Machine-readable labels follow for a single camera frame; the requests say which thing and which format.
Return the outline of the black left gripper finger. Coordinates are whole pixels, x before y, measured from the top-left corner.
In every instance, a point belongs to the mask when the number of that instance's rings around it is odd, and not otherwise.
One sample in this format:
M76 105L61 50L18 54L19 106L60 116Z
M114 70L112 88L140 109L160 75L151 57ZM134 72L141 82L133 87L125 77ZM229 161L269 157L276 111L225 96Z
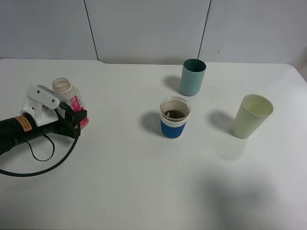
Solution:
M81 134L80 125L77 125L76 127L65 126L65 127L60 129L59 134L63 135L63 136L70 137L70 138L73 138L73 139L76 139Z
M65 127L77 127L87 117L87 110L74 111L69 108L56 110L59 122Z

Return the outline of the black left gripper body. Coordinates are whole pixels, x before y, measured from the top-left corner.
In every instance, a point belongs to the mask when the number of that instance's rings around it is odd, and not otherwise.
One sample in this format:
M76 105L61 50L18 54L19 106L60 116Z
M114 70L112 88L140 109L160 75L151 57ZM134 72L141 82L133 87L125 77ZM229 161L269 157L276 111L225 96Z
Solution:
M11 146L20 145L49 133L71 137L66 127L62 127L60 121L37 126L30 115L20 115L9 119L9 143Z

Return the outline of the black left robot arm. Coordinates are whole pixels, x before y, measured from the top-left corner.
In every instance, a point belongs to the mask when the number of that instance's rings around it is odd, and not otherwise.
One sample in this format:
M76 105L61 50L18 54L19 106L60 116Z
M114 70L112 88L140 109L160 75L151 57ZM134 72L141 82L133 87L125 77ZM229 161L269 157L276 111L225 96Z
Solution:
M62 117L58 110L57 121L43 126L37 126L35 120L28 113L2 120L0 122L0 153L6 153L12 148L39 137L46 137L49 133L76 139L81 134L81 120L87 116L86 110L78 112L66 111Z

